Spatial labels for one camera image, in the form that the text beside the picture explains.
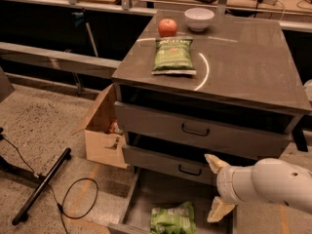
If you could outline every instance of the chip bag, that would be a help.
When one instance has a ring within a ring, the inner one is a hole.
[[[150,230],[152,234],[195,234],[192,203],[187,201],[171,209],[152,209]]]
[[[175,36],[156,39],[156,57],[152,74],[196,75],[193,67],[190,36]]]

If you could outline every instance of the cable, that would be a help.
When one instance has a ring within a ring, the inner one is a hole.
[[[85,213],[83,213],[82,215],[79,215],[79,216],[71,216],[71,215],[67,214],[67,213],[64,211],[63,205],[64,205],[64,203],[65,203],[66,197],[67,197],[68,193],[70,192],[71,188],[72,188],[76,183],[78,183],[78,182],[80,182],[80,181],[82,181],[82,180],[89,180],[89,181],[93,182],[93,183],[96,185],[97,190],[96,190],[95,200],[93,201],[92,205],[90,206],[90,208],[89,208]],[[97,183],[94,179],[88,178],[88,177],[83,177],[83,178],[80,178],[80,179],[76,180],[76,181],[73,182],[73,183],[70,185],[70,187],[67,189],[67,192],[65,193],[65,196],[64,196],[64,198],[63,198],[61,204],[60,204],[60,203],[58,202],[58,200],[57,200],[57,197],[56,197],[56,194],[55,194],[55,191],[54,191],[53,187],[52,187],[50,184],[48,184],[48,186],[52,189],[52,193],[53,193],[54,199],[55,199],[55,201],[57,202],[58,210],[59,210],[59,212],[60,212],[60,220],[61,220],[62,226],[63,226],[63,228],[64,228],[66,234],[69,234],[69,232],[67,231],[67,228],[66,228],[66,226],[65,226],[65,223],[64,223],[64,220],[63,220],[63,216],[66,216],[67,218],[70,218],[70,219],[80,219],[80,218],[86,216],[86,215],[91,211],[91,209],[94,207],[94,205],[95,205],[95,203],[96,203],[96,201],[97,201],[97,197],[98,197],[98,183]]]
[[[24,162],[24,164],[33,172],[33,175],[34,175],[35,177],[39,177],[39,175],[30,167],[30,165],[29,165],[29,164],[24,160],[24,158],[21,156],[19,149],[18,149],[16,146],[14,146],[8,139],[6,139],[3,135],[1,135],[1,139],[4,139],[4,140],[6,140],[9,144],[11,144],[11,145],[14,147],[14,149],[18,152],[18,154],[19,154],[20,158],[22,159],[22,161]]]
[[[255,11],[254,11],[254,14],[253,14],[253,18],[255,19],[255,16],[257,14],[257,9],[258,9],[258,6],[260,3],[262,3],[263,0],[256,0],[256,5],[255,5]]]
[[[284,17],[284,14],[285,14],[285,5],[281,1],[277,1],[277,2],[282,4],[282,7],[283,7],[283,13],[282,13],[281,18],[280,18],[280,20],[282,20]]]
[[[299,6],[302,2],[306,2],[308,4],[311,4],[311,0],[301,0],[299,2],[297,2],[296,6],[300,9],[305,9],[305,10],[312,10],[312,8],[307,8],[307,7],[302,7],[302,6]]]
[[[18,154],[19,154],[20,158],[22,159],[22,161],[24,162],[24,164],[33,172],[34,176],[39,177],[39,175],[36,174],[35,171],[29,166],[29,164],[22,158],[19,149],[18,149],[16,146],[14,146],[8,139],[6,139],[3,135],[1,135],[2,131],[3,131],[3,129],[0,128],[0,140],[4,139],[4,140],[6,140],[10,145],[12,145],[12,146],[14,147],[14,149],[18,152]],[[78,182],[80,182],[80,181],[82,181],[82,180],[89,180],[89,181],[93,182],[93,183],[96,185],[97,190],[96,190],[95,200],[93,201],[93,203],[92,203],[92,205],[90,206],[90,208],[89,208],[84,214],[82,214],[82,215],[80,215],[80,216],[71,216],[71,215],[67,214],[67,213],[64,211],[63,205],[64,205],[64,203],[65,203],[66,197],[67,197],[67,195],[68,195],[70,189],[71,189],[76,183],[78,183]],[[63,226],[63,228],[64,228],[66,234],[69,234],[69,232],[68,232],[67,229],[66,229],[66,226],[65,226],[65,223],[64,223],[64,220],[63,220],[63,216],[65,215],[66,217],[68,217],[68,218],[70,218],[70,219],[80,219],[80,218],[86,216],[86,215],[90,212],[90,210],[94,207],[94,205],[95,205],[95,203],[96,203],[96,201],[97,201],[97,198],[98,198],[98,183],[97,183],[94,179],[89,178],[89,177],[83,177],[83,178],[80,178],[80,179],[76,180],[76,181],[73,182],[73,183],[70,185],[70,187],[67,189],[67,192],[65,193],[65,196],[64,196],[64,198],[63,198],[61,204],[60,204],[60,203],[58,202],[58,200],[57,200],[56,193],[55,193],[55,190],[53,189],[53,187],[52,187],[50,184],[47,184],[47,186],[49,186],[49,187],[51,188],[52,193],[53,193],[53,197],[54,197],[55,201],[57,202],[58,210],[59,210],[59,212],[60,212],[60,220],[61,220],[62,226]]]

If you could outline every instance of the open drawer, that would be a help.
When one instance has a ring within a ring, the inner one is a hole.
[[[256,162],[135,133],[128,133],[128,138],[128,144],[122,147],[127,164],[209,185],[216,185],[216,175],[205,154],[216,155],[233,166],[252,166]]]
[[[150,233],[153,208],[175,208],[181,203],[192,203],[196,234],[236,233],[235,211],[221,222],[207,223],[216,188],[170,175],[138,169],[128,195],[128,203],[118,224],[109,223],[111,234]]]

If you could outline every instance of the floor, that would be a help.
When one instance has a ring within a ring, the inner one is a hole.
[[[88,161],[83,132],[71,130],[92,105],[97,91],[89,90],[77,96],[76,88],[40,79],[9,75],[15,91],[0,103],[0,127],[29,166],[45,175],[62,151],[71,148],[71,159],[65,161],[30,209],[29,219],[12,225],[33,187],[22,180],[0,172],[0,233],[48,234],[66,233],[53,191],[59,203],[77,179],[93,178],[98,184],[98,195],[91,211],[81,219],[64,217],[67,233],[109,233],[108,222],[117,223],[123,211],[134,174],[131,169],[119,169]],[[298,152],[291,143],[281,159],[312,170],[312,135],[305,133],[309,152]],[[0,155],[9,163],[28,169],[17,151],[8,142],[0,141]],[[72,216],[85,213],[95,200],[96,187],[89,180],[73,186],[63,204]],[[239,234],[309,234],[312,215],[284,206],[266,203],[246,203],[237,208]]]

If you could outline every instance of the cabinet top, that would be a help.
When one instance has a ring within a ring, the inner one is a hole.
[[[171,18],[177,36],[192,36],[195,76],[152,75],[157,24]],[[211,99],[226,103],[311,111],[291,52],[277,21],[236,17],[214,18],[201,33],[192,32],[183,12],[158,11],[112,76],[120,84]]]

